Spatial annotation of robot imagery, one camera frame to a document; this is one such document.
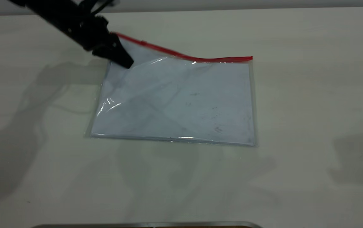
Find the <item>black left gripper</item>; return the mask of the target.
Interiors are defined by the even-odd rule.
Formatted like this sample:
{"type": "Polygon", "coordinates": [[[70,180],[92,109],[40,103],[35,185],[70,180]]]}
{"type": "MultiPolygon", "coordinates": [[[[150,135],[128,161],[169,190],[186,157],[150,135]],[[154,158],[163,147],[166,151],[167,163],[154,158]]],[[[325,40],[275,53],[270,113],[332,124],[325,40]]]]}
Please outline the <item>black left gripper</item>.
{"type": "Polygon", "coordinates": [[[62,32],[92,51],[94,56],[105,58],[125,69],[134,63],[116,33],[110,33],[108,21],[98,14],[106,6],[62,6],[62,32]]]}

